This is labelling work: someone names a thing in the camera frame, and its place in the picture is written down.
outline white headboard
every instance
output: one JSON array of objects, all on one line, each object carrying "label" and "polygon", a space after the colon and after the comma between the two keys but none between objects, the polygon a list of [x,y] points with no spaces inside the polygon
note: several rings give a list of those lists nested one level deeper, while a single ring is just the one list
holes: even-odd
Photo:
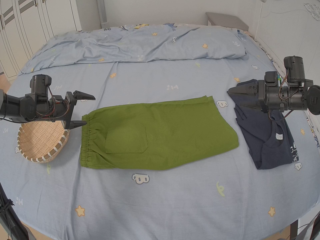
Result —
[{"label": "white headboard", "polygon": [[[307,79],[320,85],[320,0],[257,0],[249,32],[285,75],[283,58],[303,58]],[[311,116],[320,134],[320,115]]]}]

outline white wall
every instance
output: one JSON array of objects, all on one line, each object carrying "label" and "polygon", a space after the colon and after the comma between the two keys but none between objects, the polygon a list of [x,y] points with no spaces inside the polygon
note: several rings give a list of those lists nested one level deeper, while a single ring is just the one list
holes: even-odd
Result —
[{"label": "white wall", "polygon": [[104,0],[109,26],[163,24],[166,22],[207,24],[206,12],[236,15],[251,24],[255,0]]}]

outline nightstand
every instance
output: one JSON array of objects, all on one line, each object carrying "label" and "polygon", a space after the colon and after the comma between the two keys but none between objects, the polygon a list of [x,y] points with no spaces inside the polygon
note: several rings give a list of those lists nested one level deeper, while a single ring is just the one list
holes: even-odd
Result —
[{"label": "nightstand", "polygon": [[249,30],[249,26],[236,16],[206,12],[208,16],[208,26],[223,26],[240,30]]}]

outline wicker basket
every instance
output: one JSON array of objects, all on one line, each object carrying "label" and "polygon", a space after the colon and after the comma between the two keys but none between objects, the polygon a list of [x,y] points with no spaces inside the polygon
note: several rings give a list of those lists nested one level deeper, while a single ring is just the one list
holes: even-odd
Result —
[{"label": "wicker basket", "polygon": [[61,121],[29,122],[21,124],[18,131],[18,152],[27,160],[47,163],[53,160],[66,144],[69,130]]}]

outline star pattern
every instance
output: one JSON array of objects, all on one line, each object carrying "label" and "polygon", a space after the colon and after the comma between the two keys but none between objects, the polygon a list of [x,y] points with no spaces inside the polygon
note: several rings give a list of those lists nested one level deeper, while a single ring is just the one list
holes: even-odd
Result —
[{"label": "star pattern", "polygon": [[274,208],[274,207],[270,207],[270,210],[268,211],[268,214],[269,214],[271,217],[273,217],[273,215],[276,214],[275,208]]},{"label": "star pattern", "polygon": [[75,211],[77,212],[79,217],[85,215],[85,208],[82,208],[80,205],[78,206],[78,208],[75,209]]}]

